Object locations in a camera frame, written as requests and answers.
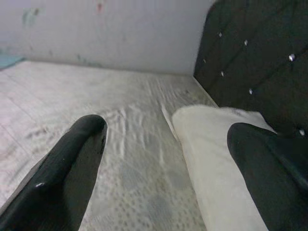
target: white mattress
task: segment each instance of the white mattress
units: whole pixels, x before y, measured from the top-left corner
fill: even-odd
[[[108,138],[81,231],[204,231],[180,144],[162,113],[214,105],[192,77],[38,62],[0,72],[0,206],[79,117]]]

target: headboard button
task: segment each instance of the headboard button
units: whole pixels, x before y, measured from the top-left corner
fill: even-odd
[[[295,60],[295,54],[290,54],[290,55],[289,55],[289,60],[290,60],[291,62],[293,62],[293,61]]]
[[[301,136],[304,136],[304,135],[305,135],[305,131],[304,131],[303,129],[300,129],[300,130],[299,130],[299,134],[300,134]]]

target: white wall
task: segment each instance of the white wall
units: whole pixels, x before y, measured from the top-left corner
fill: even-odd
[[[1,0],[0,52],[191,75],[212,1]]]

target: mattress fabric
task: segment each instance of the mattress fabric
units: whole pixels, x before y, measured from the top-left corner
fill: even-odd
[[[81,231],[204,231],[164,114],[214,105],[193,78],[22,62],[0,72],[0,206],[78,118],[108,134]]]

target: black headboard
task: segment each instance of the black headboard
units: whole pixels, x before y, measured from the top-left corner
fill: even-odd
[[[278,132],[307,134],[308,1],[217,1],[194,76],[219,106],[259,111]]]

